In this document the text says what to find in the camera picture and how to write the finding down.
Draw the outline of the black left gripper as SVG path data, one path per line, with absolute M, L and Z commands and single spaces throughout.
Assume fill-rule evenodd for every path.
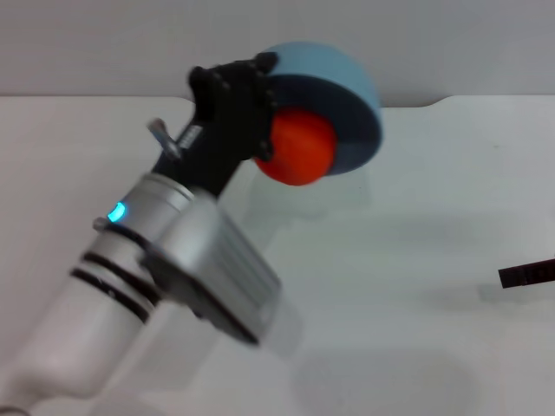
M 243 161 L 270 161 L 278 105 L 267 75 L 277 64 L 277 53 L 261 52 L 250 60 L 193 68 L 188 75 L 194 99 L 189 123 L 174 139 L 162 121 L 155 122 L 162 148 L 155 172 L 218 197 Z

